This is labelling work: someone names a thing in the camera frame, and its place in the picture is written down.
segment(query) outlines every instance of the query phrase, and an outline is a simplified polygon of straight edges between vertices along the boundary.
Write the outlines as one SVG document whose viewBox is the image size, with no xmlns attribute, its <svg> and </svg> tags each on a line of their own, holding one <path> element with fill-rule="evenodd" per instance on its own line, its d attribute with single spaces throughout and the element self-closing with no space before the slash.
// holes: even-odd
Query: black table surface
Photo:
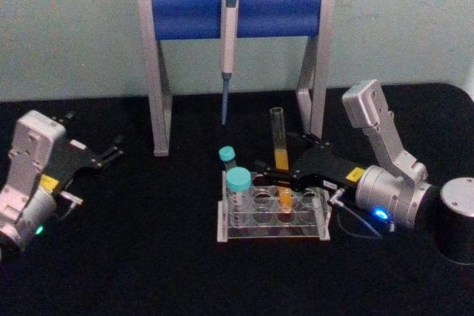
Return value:
<svg viewBox="0 0 474 316">
<path fill-rule="evenodd" d="M 350 126 L 343 92 L 327 92 L 324 139 L 352 161 L 376 164 L 367 138 Z M 384 92 L 405 149 L 427 166 L 430 183 L 474 176 L 468 95 L 447 84 Z M 122 133 L 125 151 L 100 175 L 75 180 L 68 190 L 84 205 L 62 223 L 48 221 L 19 260 L 0 266 L 0 315 L 474 315 L 474 267 L 445 260 L 428 233 L 398 228 L 366 241 L 332 221 L 329 242 L 217 243 L 218 149 L 233 146 L 250 169 L 255 159 L 271 162 L 269 108 L 282 106 L 287 131 L 301 132 L 296 98 L 232 94 L 225 128 L 219 95 L 173 100 L 165 158 L 152 154 L 147 98 L 0 104 L 2 183 L 15 121 L 31 109 L 74 110 L 70 137 L 101 152 Z"/>
</svg>

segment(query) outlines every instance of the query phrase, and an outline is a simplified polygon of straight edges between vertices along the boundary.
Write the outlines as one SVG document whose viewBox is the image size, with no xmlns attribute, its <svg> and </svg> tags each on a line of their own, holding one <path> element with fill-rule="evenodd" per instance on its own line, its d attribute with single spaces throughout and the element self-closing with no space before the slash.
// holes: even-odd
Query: pipette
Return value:
<svg viewBox="0 0 474 316">
<path fill-rule="evenodd" d="M 221 74 L 222 74 L 222 113 L 221 122 L 227 118 L 229 80 L 234 70 L 234 49 L 237 38 L 238 0 L 221 0 Z"/>
</svg>

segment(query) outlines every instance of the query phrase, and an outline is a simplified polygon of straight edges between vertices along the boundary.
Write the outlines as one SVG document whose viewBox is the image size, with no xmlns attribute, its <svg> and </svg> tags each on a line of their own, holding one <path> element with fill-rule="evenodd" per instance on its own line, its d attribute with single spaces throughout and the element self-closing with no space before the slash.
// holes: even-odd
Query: orange liquid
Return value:
<svg viewBox="0 0 474 316">
<path fill-rule="evenodd" d="M 285 148 L 275 149 L 275 164 L 277 169 L 289 169 L 288 153 Z M 280 207 L 282 209 L 290 210 L 291 206 L 293 205 L 293 201 L 291 198 L 291 190 L 289 188 L 281 186 L 278 188 L 278 196 L 280 198 Z"/>
</svg>

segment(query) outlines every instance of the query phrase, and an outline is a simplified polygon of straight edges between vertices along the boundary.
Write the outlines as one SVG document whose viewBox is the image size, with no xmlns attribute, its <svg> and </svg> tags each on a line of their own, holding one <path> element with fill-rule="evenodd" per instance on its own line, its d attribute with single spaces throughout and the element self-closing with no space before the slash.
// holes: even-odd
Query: teal screw cap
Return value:
<svg viewBox="0 0 474 316">
<path fill-rule="evenodd" d="M 235 167 L 227 172 L 227 188 L 233 192 L 243 192 L 249 189 L 251 181 L 250 172 L 245 168 Z"/>
<path fill-rule="evenodd" d="M 219 157 L 221 158 L 221 161 L 228 162 L 236 157 L 236 153 L 231 146 L 226 146 L 219 150 Z"/>
</svg>

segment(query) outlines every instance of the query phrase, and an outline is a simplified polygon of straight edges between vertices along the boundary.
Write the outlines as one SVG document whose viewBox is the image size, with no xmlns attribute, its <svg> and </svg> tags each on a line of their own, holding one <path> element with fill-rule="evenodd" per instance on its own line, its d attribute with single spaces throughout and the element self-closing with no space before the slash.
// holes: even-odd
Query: cable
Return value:
<svg viewBox="0 0 474 316">
<path fill-rule="evenodd" d="M 340 205 L 339 207 L 343 208 L 344 210 L 346 210 L 347 212 L 349 212 L 352 216 L 355 216 L 360 222 L 362 222 L 374 235 L 360 235 L 360 234 L 357 234 L 357 233 L 353 233 L 353 232 L 350 232 L 350 231 L 347 231 L 343 226 L 342 226 L 342 223 L 341 223 L 341 214 L 340 214 L 340 209 L 337 210 L 337 221 L 338 221 L 338 226 L 339 228 L 346 232 L 348 235 L 350 236 L 353 236 L 355 238 L 365 238 L 367 240 L 382 240 L 383 237 L 380 233 L 378 233 L 378 231 L 376 229 L 374 229 L 370 223 L 368 223 L 367 221 L 365 221 L 361 216 L 359 216 L 356 212 L 352 211 L 351 209 L 349 209 L 347 206 L 345 205 Z"/>
</svg>

